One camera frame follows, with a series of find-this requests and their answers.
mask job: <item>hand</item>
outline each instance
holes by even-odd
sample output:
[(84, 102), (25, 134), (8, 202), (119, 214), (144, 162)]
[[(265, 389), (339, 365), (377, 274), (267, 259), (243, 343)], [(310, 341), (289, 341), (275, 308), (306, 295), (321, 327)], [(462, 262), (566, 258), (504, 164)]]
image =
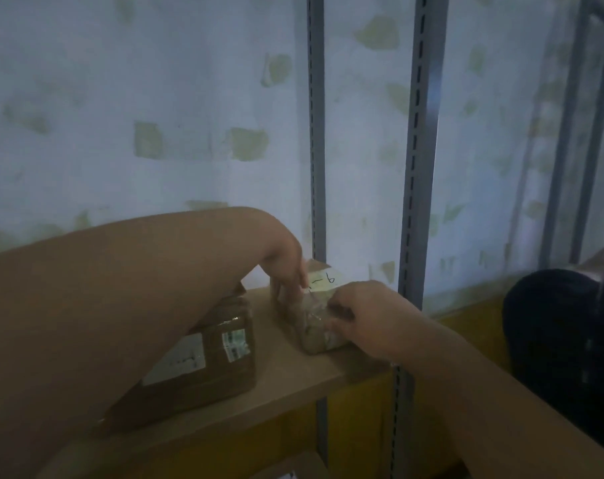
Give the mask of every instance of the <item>hand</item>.
[(397, 292), (378, 281), (352, 282), (336, 290), (329, 305), (353, 311), (355, 319), (333, 318), (328, 324), (346, 339), (373, 356), (399, 362), (404, 350), (419, 345), (424, 315)]
[(277, 225), (277, 244), (274, 251), (260, 263), (260, 267), (278, 285), (285, 287), (287, 298), (297, 299), (301, 297), (302, 290), (308, 287), (306, 260), (298, 239), (280, 222)]

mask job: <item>yellow wall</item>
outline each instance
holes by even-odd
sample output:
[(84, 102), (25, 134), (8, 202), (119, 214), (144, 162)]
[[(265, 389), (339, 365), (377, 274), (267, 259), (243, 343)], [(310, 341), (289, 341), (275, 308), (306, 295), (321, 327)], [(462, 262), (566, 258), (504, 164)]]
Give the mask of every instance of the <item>yellow wall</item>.
[[(501, 300), (492, 299), (449, 314), (445, 325), (507, 368), (501, 330)], [(391, 374), (329, 396), (329, 470), (333, 479), (388, 477)], [(416, 384), (412, 429), (414, 474), (432, 477), (458, 462), (441, 421)], [(285, 457), (315, 449), (315, 410), (311, 403), (244, 432), (194, 441), (155, 453), (96, 477), (118, 479), (245, 479)]]

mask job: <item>cardboard box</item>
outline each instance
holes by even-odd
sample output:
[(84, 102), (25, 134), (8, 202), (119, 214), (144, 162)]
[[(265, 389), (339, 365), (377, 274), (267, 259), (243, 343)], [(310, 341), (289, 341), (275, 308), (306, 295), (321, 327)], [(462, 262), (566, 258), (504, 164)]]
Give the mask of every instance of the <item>cardboard box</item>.
[(250, 479), (330, 479), (330, 475), (320, 456), (306, 451), (264, 469)]
[(253, 388), (249, 302), (226, 297), (108, 410), (100, 434), (123, 432)]
[(306, 262), (309, 289), (297, 300), (291, 300), (278, 282), (271, 280), (271, 297), (274, 306), (289, 322), (298, 341), (308, 354), (317, 354), (339, 348), (348, 342), (341, 336), (326, 331), (326, 322), (331, 317), (339, 317), (327, 307), (335, 290), (348, 282), (337, 270), (328, 264), (310, 259)]

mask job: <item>shelf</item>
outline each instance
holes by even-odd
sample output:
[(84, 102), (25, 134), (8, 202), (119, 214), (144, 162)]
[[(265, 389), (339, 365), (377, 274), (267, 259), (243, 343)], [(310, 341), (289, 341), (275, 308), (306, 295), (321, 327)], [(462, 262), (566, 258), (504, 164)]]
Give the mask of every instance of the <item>shelf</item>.
[(268, 289), (250, 290), (247, 297), (254, 314), (255, 388), (126, 434), (79, 439), (60, 451), (38, 478), (82, 477), (187, 439), (249, 428), (389, 369), (354, 346), (305, 354), (274, 312)]

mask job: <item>dark pants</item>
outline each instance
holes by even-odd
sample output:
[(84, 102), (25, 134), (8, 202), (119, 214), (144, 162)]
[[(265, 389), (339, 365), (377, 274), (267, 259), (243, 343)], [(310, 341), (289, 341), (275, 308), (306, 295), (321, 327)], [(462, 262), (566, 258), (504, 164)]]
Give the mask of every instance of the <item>dark pants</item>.
[(513, 375), (604, 447), (604, 293), (562, 269), (522, 278), (504, 300)]

